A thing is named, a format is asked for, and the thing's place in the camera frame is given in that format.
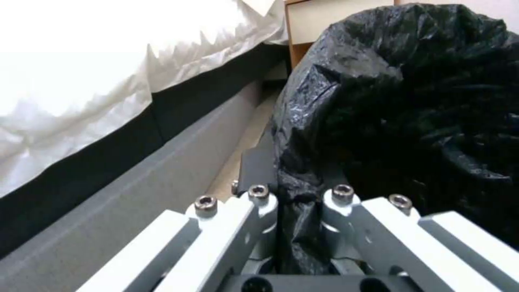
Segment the white tarp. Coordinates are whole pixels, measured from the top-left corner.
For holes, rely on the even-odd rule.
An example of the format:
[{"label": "white tarp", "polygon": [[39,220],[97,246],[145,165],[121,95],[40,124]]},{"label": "white tarp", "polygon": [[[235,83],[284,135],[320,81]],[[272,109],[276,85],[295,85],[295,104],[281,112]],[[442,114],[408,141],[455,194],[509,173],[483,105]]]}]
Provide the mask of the white tarp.
[{"label": "white tarp", "polygon": [[0,197],[130,121],[151,92],[284,39],[282,0],[264,17],[240,0],[0,4]]}]

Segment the screw hole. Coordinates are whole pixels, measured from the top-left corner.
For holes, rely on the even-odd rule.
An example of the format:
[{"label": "screw hole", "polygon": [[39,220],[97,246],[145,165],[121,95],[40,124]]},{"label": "screw hole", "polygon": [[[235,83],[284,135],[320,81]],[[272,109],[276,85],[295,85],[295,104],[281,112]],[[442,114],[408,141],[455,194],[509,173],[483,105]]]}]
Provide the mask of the screw hole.
[{"label": "screw hole", "polygon": [[345,192],[345,193],[348,193],[351,191],[351,187],[346,184],[340,184],[340,185],[336,186],[335,189],[339,192]]},{"label": "screw hole", "polygon": [[272,285],[261,277],[252,277],[241,286],[241,292],[272,292]]},{"label": "screw hole", "polygon": [[265,191],[265,188],[262,185],[257,185],[252,188],[253,193],[263,193]]},{"label": "screw hole", "polygon": [[201,197],[198,202],[201,204],[201,205],[205,205],[205,204],[210,204],[211,202],[213,201],[212,198],[208,197],[208,196],[203,196]]},{"label": "screw hole", "polygon": [[360,282],[361,292],[389,292],[388,287],[377,278],[366,278]]}]

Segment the aluminum part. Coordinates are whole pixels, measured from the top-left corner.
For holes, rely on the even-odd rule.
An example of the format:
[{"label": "aluminum part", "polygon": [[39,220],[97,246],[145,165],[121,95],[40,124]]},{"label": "aluminum part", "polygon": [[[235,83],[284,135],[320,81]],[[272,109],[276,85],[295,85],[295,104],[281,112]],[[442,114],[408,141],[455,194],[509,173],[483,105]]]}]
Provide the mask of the aluminum part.
[{"label": "aluminum part", "polygon": [[77,291],[150,291],[199,234],[195,220],[165,210]]},{"label": "aluminum part", "polygon": [[411,210],[413,209],[413,202],[408,197],[401,194],[392,194],[388,197],[389,202],[395,206],[402,213],[409,216],[411,214]]},{"label": "aluminum part", "polygon": [[420,219],[419,226],[503,291],[519,291],[519,253],[460,214]]},{"label": "aluminum part", "polygon": [[333,190],[327,190],[324,193],[321,219],[321,232],[326,240],[330,254],[334,259],[360,259],[359,253],[353,247],[353,228],[349,228],[347,232],[339,232],[332,220],[333,213],[337,212],[343,216],[342,223],[348,224],[348,217],[352,212],[352,207],[361,203],[360,198],[353,194],[351,203],[344,204],[343,202],[338,202],[333,197]]},{"label": "aluminum part", "polygon": [[214,292],[229,275],[245,266],[262,229],[257,208],[235,197],[214,218],[171,269],[155,292]]},{"label": "aluminum part", "polygon": [[238,180],[233,180],[233,182],[230,184],[230,193],[233,195],[238,194]]},{"label": "aluminum part", "polygon": [[[242,196],[241,200],[252,201],[249,196]],[[265,204],[258,206],[259,224],[263,231],[260,235],[249,259],[263,260],[274,254],[276,243],[276,227],[278,222],[278,199],[273,194],[264,199]]]},{"label": "aluminum part", "polygon": [[268,203],[269,190],[266,185],[255,184],[249,188],[249,200],[256,206],[262,206]]},{"label": "aluminum part", "polygon": [[498,291],[385,198],[355,204],[347,218],[331,210],[327,222],[352,233],[355,249],[376,274],[405,271],[423,291]]},{"label": "aluminum part", "polygon": [[332,190],[333,199],[338,204],[351,204],[355,191],[347,184],[338,184]]}]

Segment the metal bracket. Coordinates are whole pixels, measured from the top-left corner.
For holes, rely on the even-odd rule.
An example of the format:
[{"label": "metal bracket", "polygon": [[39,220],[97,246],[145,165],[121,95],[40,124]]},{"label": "metal bracket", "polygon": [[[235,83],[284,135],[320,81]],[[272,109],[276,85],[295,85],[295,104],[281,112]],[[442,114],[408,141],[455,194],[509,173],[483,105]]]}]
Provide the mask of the metal bracket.
[{"label": "metal bracket", "polygon": [[347,218],[329,215],[379,275],[405,271],[424,291],[499,291],[385,198],[354,205]]},{"label": "metal bracket", "polygon": [[423,229],[503,291],[519,287],[519,255],[456,212],[430,215]]}]

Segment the wooden cabinet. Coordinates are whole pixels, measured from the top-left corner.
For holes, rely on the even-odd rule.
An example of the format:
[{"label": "wooden cabinet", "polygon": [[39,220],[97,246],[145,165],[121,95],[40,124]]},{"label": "wooden cabinet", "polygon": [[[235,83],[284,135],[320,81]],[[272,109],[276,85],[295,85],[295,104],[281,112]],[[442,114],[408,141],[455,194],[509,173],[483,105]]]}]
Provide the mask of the wooden cabinet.
[{"label": "wooden cabinet", "polygon": [[394,0],[285,0],[290,59],[294,68],[319,35],[332,23]]}]

